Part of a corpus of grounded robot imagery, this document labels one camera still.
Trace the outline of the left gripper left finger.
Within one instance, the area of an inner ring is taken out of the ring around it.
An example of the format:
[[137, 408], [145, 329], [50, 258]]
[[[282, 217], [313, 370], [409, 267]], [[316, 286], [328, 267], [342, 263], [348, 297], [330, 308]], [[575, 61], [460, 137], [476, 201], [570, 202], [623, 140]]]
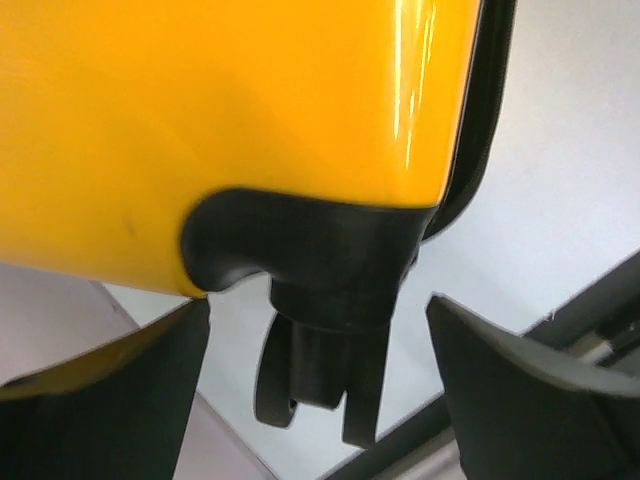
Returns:
[[171, 479], [209, 336], [192, 300], [1, 387], [4, 479]]

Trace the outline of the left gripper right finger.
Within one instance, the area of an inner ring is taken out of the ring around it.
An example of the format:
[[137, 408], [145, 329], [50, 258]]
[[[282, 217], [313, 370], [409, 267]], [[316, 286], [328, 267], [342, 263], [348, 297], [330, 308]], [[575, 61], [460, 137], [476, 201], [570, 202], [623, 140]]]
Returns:
[[426, 309], [469, 479], [636, 479], [639, 380], [435, 295]]

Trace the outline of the yellow Pikachu suitcase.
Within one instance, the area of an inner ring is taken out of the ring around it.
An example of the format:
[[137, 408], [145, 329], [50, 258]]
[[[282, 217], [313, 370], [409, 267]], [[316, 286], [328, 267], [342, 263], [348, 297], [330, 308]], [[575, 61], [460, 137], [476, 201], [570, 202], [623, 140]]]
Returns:
[[5, 1], [1, 259], [187, 297], [265, 273], [256, 418], [376, 435], [397, 296], [465, 209], [512, 1]]

